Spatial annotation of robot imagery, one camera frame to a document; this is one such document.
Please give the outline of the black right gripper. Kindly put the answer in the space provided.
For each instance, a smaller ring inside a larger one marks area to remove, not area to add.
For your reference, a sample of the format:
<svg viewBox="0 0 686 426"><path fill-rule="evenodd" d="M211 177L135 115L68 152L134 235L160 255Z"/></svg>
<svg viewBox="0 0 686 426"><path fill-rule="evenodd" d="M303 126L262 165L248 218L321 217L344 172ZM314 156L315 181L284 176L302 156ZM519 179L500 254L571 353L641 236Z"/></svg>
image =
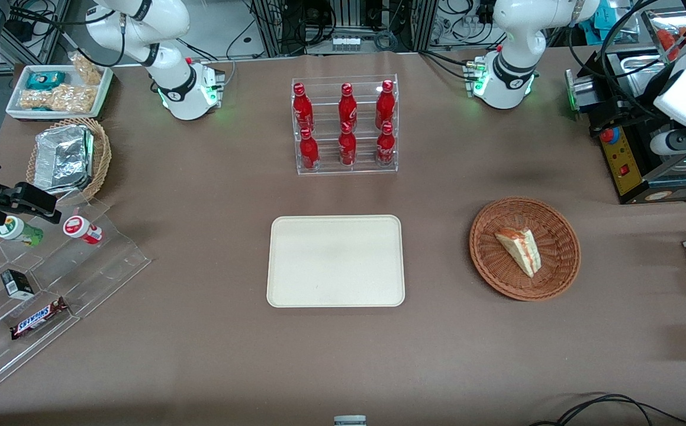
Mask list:
<svg viewBox="0 0 686 426"><path fill-rule="evenodd" d="M31 215L51 224L58 224L62 213L56 210L55 196L27 183L19 182L14 187L0 184L0 225L9 215Z"/></svg>

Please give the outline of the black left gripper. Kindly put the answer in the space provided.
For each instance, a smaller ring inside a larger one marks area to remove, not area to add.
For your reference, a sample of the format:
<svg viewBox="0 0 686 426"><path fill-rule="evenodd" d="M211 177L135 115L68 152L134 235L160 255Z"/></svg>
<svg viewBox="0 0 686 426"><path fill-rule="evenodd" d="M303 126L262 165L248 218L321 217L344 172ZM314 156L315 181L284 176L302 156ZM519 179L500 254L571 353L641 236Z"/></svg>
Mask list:
<svg viewBox="0 0 686 426"><path fill-rule="evenodd" d="M646 125L648 131L655 131L672 125L672 118L654 106L651 95L640 95L624 99L627 103L625 115L620 118L619 102L601 102L590 110L590 136L597 137L604 129L610 128L614 121L617 127Z"/></svg>

